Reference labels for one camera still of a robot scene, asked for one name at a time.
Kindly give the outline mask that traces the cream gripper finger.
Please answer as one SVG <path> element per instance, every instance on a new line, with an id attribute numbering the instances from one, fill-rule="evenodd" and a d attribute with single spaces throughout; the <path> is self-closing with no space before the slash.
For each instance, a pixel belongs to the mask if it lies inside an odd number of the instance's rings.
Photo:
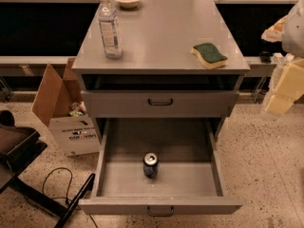
<path id="1" fill-rule="evenodd" d="M 264 99 L 264 111 L 272 115 L 285 114 L 294 102 L 291 99 L 280 97 L 277 95 L 267 95 Z"/>

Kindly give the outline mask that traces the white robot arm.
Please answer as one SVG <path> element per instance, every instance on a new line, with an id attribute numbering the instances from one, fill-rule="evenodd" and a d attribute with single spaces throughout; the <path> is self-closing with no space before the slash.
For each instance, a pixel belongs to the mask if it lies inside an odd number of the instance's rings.
<path id="1" fill-rule="evenodd" d="M 291 61 L 277 59 L 263 101 L 263 114 L 275 119 L 304 95 L 304 0 L 298 0 L 286 16 L 263 32 L 262 38 L 280 41 L 282 49 L 294 56 Z"/>

